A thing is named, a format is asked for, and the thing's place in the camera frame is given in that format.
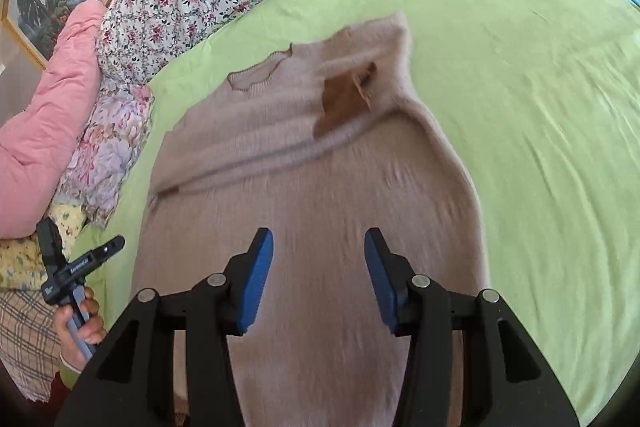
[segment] green bed sheet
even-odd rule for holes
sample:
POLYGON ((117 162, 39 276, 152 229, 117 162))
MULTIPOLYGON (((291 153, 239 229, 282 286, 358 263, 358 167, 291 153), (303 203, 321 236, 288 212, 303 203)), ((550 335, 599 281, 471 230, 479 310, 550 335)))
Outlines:
POLYGON ((623 0, 264 1, 150 83, 152 132, 117 211, 74 248, 126 238, 89 281, 107 325, 129 301, 162 136, 185 110, 291 41, 395 10, 415 87, 478 188, 493 286, 586 425, 640 349, 640 12, 623 0))

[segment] plaid fabric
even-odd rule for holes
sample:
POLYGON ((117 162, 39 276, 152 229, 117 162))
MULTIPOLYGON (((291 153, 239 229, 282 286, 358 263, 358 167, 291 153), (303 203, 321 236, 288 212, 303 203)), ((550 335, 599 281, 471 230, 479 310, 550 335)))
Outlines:
POLYGON ((31 400, 49 400, 58 371, 55 311, 37 291, 0 293, 0 360, 21 393, 31 400))

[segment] brown tag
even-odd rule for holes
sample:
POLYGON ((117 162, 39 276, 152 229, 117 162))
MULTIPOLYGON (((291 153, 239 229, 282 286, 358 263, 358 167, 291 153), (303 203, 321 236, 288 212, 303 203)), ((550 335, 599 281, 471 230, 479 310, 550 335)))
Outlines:
POLYGON ((375 73, 376 65, 370 62, 324 81, 324 115, 314 126, 314 138, 323 136, 365 111, 371 111, 371 100, 364 88, 375 73))

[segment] gray handle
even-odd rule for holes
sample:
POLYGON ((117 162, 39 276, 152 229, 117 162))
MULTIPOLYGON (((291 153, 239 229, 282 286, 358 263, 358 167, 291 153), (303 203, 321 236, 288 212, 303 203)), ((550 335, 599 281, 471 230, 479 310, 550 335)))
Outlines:
POLYGON ((89 320, 89 314, 83 312, 80 309, 80 303, 84 301, 84 286, 76 286, 73 291, 73 302, 71 302, 71 306, 74 309, 73 316, 66 322, 66 327, 69 329, 69 333, 80 349, 82 355, 85 360, 91 359, 93 354, 95 353, 95 349, 97 346, 94 344, 87 344, 84 340, 78 337, 78 330, 84 326, 84 324, 89 320))

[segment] floral pillow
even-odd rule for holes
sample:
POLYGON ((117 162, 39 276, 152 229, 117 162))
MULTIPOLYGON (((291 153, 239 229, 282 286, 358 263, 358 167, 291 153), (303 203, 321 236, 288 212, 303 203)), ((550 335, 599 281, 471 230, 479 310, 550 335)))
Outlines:
MULTIPOLYGON (((69 257, 71 247, 82 230, 82 208, 69 204, 52 204, 47 210, 60 230, 62 252, 69 257)), ((22 239, 0 239, 0 288, 39 290, 47 280, 36 233, 22 239)))
POLYGON ((147 86, 102 81, 94 111, 60 178, 56 203, 81 204, 92 224, 106 227, 149 134, 153 102, 147 86))

